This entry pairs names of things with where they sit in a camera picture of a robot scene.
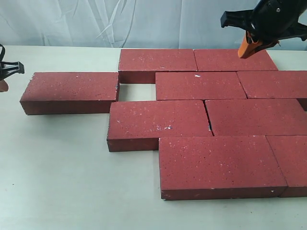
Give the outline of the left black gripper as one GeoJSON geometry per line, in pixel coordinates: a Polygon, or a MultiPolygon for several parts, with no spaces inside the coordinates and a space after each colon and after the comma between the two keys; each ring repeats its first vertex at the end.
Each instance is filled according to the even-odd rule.
{"type": "Polygon", "coordinates": [[[24,74],[24,65],[21,62],[4,62],[0,63],[0,92],[7,92],[9,86],[4,80],[13,74],[24,74]]]}

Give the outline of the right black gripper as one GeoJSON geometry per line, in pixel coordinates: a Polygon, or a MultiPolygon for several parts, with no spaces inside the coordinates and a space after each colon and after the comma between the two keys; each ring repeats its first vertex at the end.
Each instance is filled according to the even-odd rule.
{"type": "Polygon", "coordinates": [[[221,27],[245,30],[237,54],[247,59],[278,45],[280,40],[300,38],[306,41],[307,26],[298,22],[306,9],[305,0],[261,0],[252,10],[225,11],[221,27]]]}

